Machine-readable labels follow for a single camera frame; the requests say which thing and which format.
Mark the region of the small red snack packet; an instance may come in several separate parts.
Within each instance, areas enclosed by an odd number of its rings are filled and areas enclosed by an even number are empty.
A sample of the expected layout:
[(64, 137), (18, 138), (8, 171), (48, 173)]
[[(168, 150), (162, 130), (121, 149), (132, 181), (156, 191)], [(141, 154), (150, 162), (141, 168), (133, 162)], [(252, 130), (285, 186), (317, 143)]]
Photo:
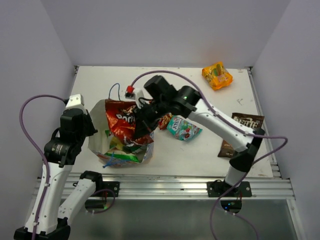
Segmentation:
[(169, 122), (171, 121), (173, 115), (171, 113), (167, 113), (166, 115), (164, 115), (158, 122), (158, 128), (160, 130), (165, 130), (169, 124)]

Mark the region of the red Doritos chips bag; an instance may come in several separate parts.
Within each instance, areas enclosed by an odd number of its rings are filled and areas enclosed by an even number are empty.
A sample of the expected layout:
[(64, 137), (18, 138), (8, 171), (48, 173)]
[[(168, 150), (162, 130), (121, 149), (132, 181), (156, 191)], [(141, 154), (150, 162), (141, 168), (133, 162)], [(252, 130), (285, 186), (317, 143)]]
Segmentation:
[(122, 144), (144, 146), (154, 142), (149, 134), (134, 138), (136, 119), (133, 110), (137, 106), (135, 101), (106, 99), (104, 106), (108, 128)]

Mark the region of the white patterned paper bag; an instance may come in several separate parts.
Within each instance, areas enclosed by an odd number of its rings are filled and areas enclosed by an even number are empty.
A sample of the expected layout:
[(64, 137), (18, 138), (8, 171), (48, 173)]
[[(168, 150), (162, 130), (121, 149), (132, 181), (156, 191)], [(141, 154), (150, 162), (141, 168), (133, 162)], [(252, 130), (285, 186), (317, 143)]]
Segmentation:
[(142, 164), (153, 155), (154, 133), (134, 139), (136, 102), (124, 101), (120, 90), (118, 99), (114, 96), (110, 90), (108, 98), (99, 100), (90, 111), (97, 133), (89, 137), (88, 148), (104, 162), (104, 168)]

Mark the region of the light green chips bag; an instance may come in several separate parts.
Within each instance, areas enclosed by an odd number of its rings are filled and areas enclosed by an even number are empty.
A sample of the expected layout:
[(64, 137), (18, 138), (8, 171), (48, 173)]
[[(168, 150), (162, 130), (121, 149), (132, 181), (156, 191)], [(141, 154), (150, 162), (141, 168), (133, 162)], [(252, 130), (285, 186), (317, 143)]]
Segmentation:
[(140, 163), (138, 153), (142, 150), (141, 146), (133, 143), (123, 144), (117, 137), (115, 137), (110, 130), (105, 130), (108, 150), (104, 153), (105, 156), (112, 158), (118, 162), (133, 162)]

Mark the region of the teal Foxy candy bag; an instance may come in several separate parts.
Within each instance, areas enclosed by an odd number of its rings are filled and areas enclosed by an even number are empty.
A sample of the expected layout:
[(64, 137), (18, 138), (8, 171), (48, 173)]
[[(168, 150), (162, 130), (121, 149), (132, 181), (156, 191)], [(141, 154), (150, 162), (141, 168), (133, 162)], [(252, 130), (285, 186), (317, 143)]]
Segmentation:
[(167, 130), (180, 141), (189, 141), (202, 132), (201, 128), (176, 115), (169, 121)]

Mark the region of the yellow orange snack bag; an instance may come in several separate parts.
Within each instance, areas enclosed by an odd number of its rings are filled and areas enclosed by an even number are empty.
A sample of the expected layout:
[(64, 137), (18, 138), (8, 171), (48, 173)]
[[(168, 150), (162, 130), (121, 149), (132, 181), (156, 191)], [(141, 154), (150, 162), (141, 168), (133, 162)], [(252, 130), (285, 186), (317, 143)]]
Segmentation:
[(233, 76), (227, 71), (222, 61), (204, 67), (202, 76), (214, 91), (227, 87), (233, 82)]

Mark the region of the brown Kettle sea salt bag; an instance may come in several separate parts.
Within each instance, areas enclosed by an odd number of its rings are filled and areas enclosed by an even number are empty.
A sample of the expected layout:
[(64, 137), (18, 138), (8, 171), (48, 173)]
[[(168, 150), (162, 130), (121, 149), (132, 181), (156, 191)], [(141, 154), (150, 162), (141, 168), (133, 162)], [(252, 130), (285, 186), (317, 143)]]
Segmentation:
[[(232, 119), (236, 122), (252, 128), (254, 130), (259, 129), (262, 127), (265, 117), (263, 115), (252, 115), (246, 113), (239, 113), (233, 112)], [(219, 158), (232, 158), (237, 152), (233, 149), (233, 147), (226, 142), (225, 140), (222, 141), (220, 151), (218, 153)]]

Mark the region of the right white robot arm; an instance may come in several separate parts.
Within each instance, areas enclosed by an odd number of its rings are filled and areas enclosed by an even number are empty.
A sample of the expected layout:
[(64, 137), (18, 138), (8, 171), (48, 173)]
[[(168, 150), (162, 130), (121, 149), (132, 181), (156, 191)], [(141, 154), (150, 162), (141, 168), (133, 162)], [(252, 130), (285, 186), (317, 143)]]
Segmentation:
[(143, 87), (152, 99), (150, 103), (138, 102), (133, 109), (133, 137), (139, 139), (153, 132), (160, 118), (168, 113), (201, 124), (228, 142), (236, 152), (229, 161), (230, 167), (223, 182), (216, 186), (227, 196), (235, 196), (254, 164), (265, 131), (247, 127), (217, 110), (196, 86), (185, 85), (176, 89), (163, 76), (155, 75)]

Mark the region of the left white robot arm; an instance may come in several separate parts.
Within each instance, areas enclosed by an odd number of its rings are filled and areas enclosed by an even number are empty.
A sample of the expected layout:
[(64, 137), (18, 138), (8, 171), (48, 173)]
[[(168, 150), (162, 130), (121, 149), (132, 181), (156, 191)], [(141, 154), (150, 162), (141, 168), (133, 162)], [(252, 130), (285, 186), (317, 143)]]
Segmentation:
[(71, 223), (86, 200), (103, 193), (102, 175), (86, 170), (73, 192), (61, 202), (67, 178), (86, 137), (97, 133), (87, 110), (70, 108), (60, 117), (57, 136), (44, 147), (45, 163), (35, 205), (27, 223), (14, 233), (15, 240), (67, 240)]

